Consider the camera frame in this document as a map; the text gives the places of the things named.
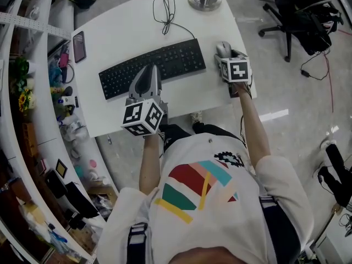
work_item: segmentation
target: office chair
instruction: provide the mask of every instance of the office chair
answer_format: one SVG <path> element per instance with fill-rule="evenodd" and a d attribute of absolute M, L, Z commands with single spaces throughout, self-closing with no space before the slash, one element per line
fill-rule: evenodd
<path fill-rule="evenodd" d="M 343 24 L 341 13 L 331 0 L 275 0 L 275 5 L 279 12 L 267 3 L 263 9 L 272 12 L 281 25 L 262 29 L 258 34 L 263 37 L 269 31 L 286 33 L 286 62 L 291 61 L 292 35 L 309 55 L 313 55 L 331 46 L 328 34 L 337 30 L 338 23 Z"/>

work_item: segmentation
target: white flower pot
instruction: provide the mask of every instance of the white flower pot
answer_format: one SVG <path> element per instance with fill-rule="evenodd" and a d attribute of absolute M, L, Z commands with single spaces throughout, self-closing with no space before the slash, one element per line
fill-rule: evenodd
<path fill-rule="evenodd" d="M 33 78 L 27 78 L 27 85 L 24 87 L 24 89 L 28 89 L 28 90 L 33 90 L 34 88 L 34 79 Z"/>
<path fill-rule="evenodd" d="M 31 99 L 29 100 L 28 108 L 33 109 L 37 105 L 37 97 L 33 93 L 31 93 L 30 97 Z"/>
<path fill-rule="evenodd" d="M 35 63 L 32 63 L 31 61 L 27 61 L 29 63 L 29 68 L 27 74 L 31 74 L 36 71 L 37 65 Z"/>

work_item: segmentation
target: white t-shirt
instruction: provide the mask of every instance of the white t-shirt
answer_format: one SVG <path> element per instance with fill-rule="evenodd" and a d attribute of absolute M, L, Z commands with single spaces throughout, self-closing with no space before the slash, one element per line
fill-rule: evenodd
<path fill-rule="evenodd" d="M 216 246 L 246 263 L 276 263 L 259 186 L 249 169 L 245 147 L 232 137 L 203 133 L 180 139 L 167 150 L 149 210 L 155 264 L 169 263 L 193 248 Z M 268 194 L 278 198 L 303 248 L 313 215 L 292 165 L 283 157 L 267 156 L 255 170 Z M 100 264 L 125 263 L 125 235 L 144 199 L 135 189 L 120 192 L 98 244 Z"/>

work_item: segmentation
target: gray tiled floor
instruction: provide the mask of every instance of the gray tiled floor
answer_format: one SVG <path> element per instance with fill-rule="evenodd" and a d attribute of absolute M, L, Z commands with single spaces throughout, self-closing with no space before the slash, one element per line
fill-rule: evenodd
<path fill-rule="evenodd" d="M 75 17 L 78 27 L 97 15 L 128 0 L 97 0 L 89 11 Z M 285 37 L 280 32 L 260 38 L 258 30 L 274 26 L 275 22 L 262 9 L 257 0 L 227 0 L 242 34 L 247 53 L 251 59 L 256 80 L 258 98 L 255 100 L 259 115 L 288 109 L 289 114 L 265 121 L 272 153 L 290 159 L 304 186 L 315 216 L 313 238 L 317 236 L 329 217 L 334 197 L 320 187 L 312 173 L 321 159 L 318 146 L 332 128 L 333 136 L 344 158 L 352 153 L 350 145 L 352 82 L 352 37 L 341 32 L 331 34 L 333 46 L 328 55 L 331 67 L 334 94 L 334 113 L 328 78 L 324 81 L 307 79 L 300 75 L 299 68 L 309 57 L 293 39 L 292 61 L 286 63 Z M 340 29 L 349 31 L 345 23 Z M 323 57 L 319 56 L 306 66 L 312 75 L 321 77 L 326 73 Z M 204 111 L 204 120 L 237 133 L 241 109 L 239 101 L 232 105 Z M 172 119 L 190 130 L 186 116 Z M 106 136 L 97 138 L 107 166 L 117 186 L 138 187 L 142 140 L 133 139 L 125 132 L 110 134 L 112 144 Z"/>

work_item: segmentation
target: person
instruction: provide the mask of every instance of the person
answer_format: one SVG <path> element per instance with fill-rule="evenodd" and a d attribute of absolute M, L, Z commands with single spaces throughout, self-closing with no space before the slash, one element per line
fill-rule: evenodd
<path fill-rule="evenodd" d="M 100 264 L 144 263 L 144 257 L 155 264 L 283 263 L 273 249 L 268 232 L 273 222 L 264 217 L 261 189 L 278 200 L 296 231 L 298 252 L 304 248 L 314 224 L 309 201 L 290 162 L 271 155 L 246 87 L 236 85 L 246 146 L 237 136 L 202 123 L 200 113 L 192 114 L 195 135 L 177 125 L 161 127 L 161 167 L 158 135 L 145 137 L 139 190 L 120 191 L 99 240 Z M 256 176 L 250 173 L 251 165 Z M 151 244 L 129 253 L 137 223 L 147 224 Z M 286 232 L 280 233 L 281 245 L 289 249 Z M 151 255 L 145 256 L 144 248 L 150 248 Z"/>
<path fill-rule="evenodd" d="M 323 177 L 324 182 L 335 196 L 336 202 L 352 212 L 352 173 L 345 167 L 342 156 L 336 146 L 336 141 L 325 140 L 320 145 L 320 149 L 326 152 L 340 182 L 329 172 L 328 167 L 330 166 L 326 166 L 325 161 L 328 161 L 326 158 L 318 171 L 319 182 L 322 183 L 321 177 Z"/>

